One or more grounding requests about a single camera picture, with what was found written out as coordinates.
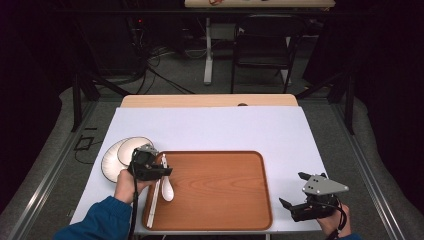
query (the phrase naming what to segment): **gray floor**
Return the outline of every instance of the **gray floor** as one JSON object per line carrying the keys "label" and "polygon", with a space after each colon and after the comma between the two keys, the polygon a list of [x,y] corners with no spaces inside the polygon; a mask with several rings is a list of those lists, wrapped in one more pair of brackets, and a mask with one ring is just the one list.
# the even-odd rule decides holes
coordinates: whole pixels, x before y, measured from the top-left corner
{"label": "gray floor", "polygon": [[[313,46],[313,39],[302,43],[290,93],[302,91],[307,84],[301,76]],[[200,56],[199,53],[190,52],[190,55]],[[170,53],[162,55],[160,61],[159,58],[152,59],[151,64],[158,64],[154,69],[162,76],[197,94],[229,93],[230,55],[225,43],[215,46],[213,83],[209,86],[203,84],[204,57],[188,58]],[[257,72],[237,72],[238,82],[243,85],[236,87],[236,93],[281,92],[280,79],[274,73],[268,71],[256,75]],[[252,86],[253,79],[258,76],[264,81],[260,86]],[[121,87],[135,93],[140,83],[141,80]],[[67,214],[78,204],[91,171],[89,163],[95,159],[114,109],[121,100],[110,90],[99,89],[102,99],[94,104],[84,103],[85,121],[76,133],[70,132],[73,123],[71,90],[62,93],[62,112],[55,129],[20,190],[0,216],[0,239],[50,239],[55,231],[69,223]],[[327,172],[351,189],[340,198],[351,207],[354,231],[364,239],[424,239],[423,216],[404,198],[378,156],[366,107],[356,100],[355,136],[350,136],[341,123],[340,106],[329,105],[320,98],[327,92],[328,89],[323,89],[311,98],[299,101],[299,104],[305,111]],[[181,94],[152,73],[148,73],[140,93]],[[94,143],[100,143],[92,145],[89,150],[74,151],[75,147],[84,145],[83,141],[77,146],[80,138],[91,138]],[[63,164],[53,171],[58,162]],[[46,179],[53,182],[50,187],[43,188],[41,186]],[[39,202],[40,208],[27,208],[33,197],[45,199]],[[320,233],[291,233],[273,235],[273,239],[323,239],[323,236]]]}

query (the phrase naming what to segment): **white table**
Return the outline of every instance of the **white table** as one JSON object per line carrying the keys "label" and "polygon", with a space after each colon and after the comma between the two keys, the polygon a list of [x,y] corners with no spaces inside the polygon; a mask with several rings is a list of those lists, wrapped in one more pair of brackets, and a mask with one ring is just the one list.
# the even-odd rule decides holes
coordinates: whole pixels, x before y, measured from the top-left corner
{"label": "white table", "polygon": [[[239,103],[249,106],[237,107]],[[294,96],[287,94],[126,97],[122,107],[116,110],[71,223],[81,221],[92,204],[113,195],[115,183],[107,180],[101,171],[103,155],[119,140],[136,136],[149,138],[159,151],[259,152],[264,159],[273,223],[265,231],[251,233],[320,230],[316,221],[294,222],[279,202],[280,197],[293,204],[305,200],[301,189],[306,182],[298,177],[298,172],[325,172],[303,110]],[[146,193],[143,191],[139,198],[135,234],[214,234],[145,229],[141,214]]]}
{"label": "white table", "polygon": [[[329,8],[334,5],[334,0],[224,0],[218,5],[211,5],[209,0],[185,0],[187,8]],[[212,83],[212,37],[210,18],[206,18],[206,65],[203,80],[205,85]],[[286,79],[287,71],[283,71],[281,74],[285,81],[288,81]]]}

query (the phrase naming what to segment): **white plate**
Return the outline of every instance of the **white plate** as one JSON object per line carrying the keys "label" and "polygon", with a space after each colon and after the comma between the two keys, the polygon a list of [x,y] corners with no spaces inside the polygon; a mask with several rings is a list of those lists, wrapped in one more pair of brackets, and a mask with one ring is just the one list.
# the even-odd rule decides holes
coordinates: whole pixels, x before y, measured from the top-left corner
{"label": "white plate", "polygon": [[105,175],[107,179],[115,183],[116,181],[118,181],[118,175],[121,172],[121,170],[127,169],[127,166],[125,166],[118,160],[119,147],[121,147],[121,145],[127,140],[128,138],[113,144],[113,146],[110,147],[105,153],[105,155],[103,156],[103,160],[102,160],[103,175]]}
{"label": "white plate", "polygon": [[128,167],[128,165],[130,165],[134,149],[147,143],[150,143],[153,146],[153,143],[144,137],[133,137],[126,139],[126,141],[122,143],[118,149],[118,160]]}

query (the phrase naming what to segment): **wooden table edge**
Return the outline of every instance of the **wooden table edge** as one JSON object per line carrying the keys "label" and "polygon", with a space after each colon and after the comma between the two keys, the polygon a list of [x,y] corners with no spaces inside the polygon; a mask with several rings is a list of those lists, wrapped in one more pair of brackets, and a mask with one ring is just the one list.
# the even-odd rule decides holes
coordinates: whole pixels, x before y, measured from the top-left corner
{"label": "wooden table edge", "polygon": [[228,106],[299,106],[292,94],[195,94],[128,95],[123,108],[149,107],[228,107]]}

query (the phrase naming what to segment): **human hand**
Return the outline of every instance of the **human hand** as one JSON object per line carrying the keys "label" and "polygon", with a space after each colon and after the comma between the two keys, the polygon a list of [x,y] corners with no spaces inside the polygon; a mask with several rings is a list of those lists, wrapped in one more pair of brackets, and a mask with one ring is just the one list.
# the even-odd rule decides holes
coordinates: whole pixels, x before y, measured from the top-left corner
{"label": "human hand", "polygon": [[[342,231],[339,233],[339,237],[345,237],[347,235],[352,234],[352,229],[350,227],[350,212],[349,207],[341,204],[339,206],[343,209],[343,211],[346,213],[346,225],[342,229]],[[326,217],[326,218],[319,218],[317,219],[319,225],[321,226],[322,231],[326,236],[329,236],[334,230],[336,230],[340,224],[340,217],[341,213],[340,211],[336,210],[334,211],[333,215]]]}
{"label": "human hand", "polygon": [[[138,181],[137,192],[140,194],[143,189],[149,185],[156,183],[156,181]],[[134,178],[127,169],[122,169],[118,175],[116,182],[114,197],[126,204],[130,204],[134,197]]]}

